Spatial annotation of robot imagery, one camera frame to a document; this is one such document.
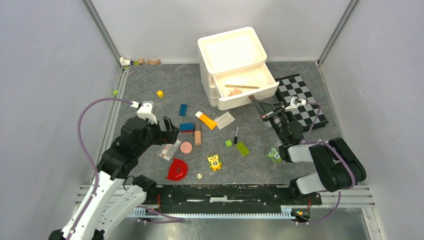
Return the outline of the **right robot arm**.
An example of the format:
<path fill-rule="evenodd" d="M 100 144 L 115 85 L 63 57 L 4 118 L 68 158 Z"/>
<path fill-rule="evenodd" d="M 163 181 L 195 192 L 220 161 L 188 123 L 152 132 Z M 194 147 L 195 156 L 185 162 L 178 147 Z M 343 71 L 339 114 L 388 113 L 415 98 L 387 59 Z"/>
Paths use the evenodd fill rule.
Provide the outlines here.
<path fill-rule="evenodd" d="M 312 163 L 315 167 L 314 172 L 290 181 L 288 196 L 293 203 L 302 204 L 312 193 L 351 189 L 366 179 L 365 168 L 343 138 L 309 140 L 303 125 L 288 117 L 292 110 L 311 102 L 292 97 L 285 105 L 267 103 L 252 95 L 249 98 L 279 139 L 274 154 L 287 163 Z"/>

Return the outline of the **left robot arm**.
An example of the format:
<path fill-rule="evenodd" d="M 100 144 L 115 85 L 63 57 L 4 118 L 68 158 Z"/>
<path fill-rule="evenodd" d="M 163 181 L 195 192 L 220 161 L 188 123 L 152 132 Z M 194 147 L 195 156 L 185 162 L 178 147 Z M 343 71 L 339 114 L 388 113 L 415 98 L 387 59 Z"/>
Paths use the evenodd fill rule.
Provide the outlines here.
<path fill-rule="evenodd" d="M 62 228 L 54 230 L 50 240 L 103 240 L 107 232 L 117 227 L 124 217 L 136 207 L 135 201 L 153 203 L 157 198 L 155 182 L 143 175 L 135 178 L 136 183 L 130 194 L 133 199 L 115 203 L 112 209 L 126 207 L 121 213 L 111 216 L 106 208 L 116 190 L 129 173 L 139 163 L 140 156 L 152 145 L 166 145 L 176 142 L 179 128 L 171 119 L 163 117 L 165 130 L 158 123 L 149 123 L 148 119 L 137 116 L 129 118 L 121 127 L 111 146 L 102 154 L 95 170 L 94 181 L 74 216 Z"/>

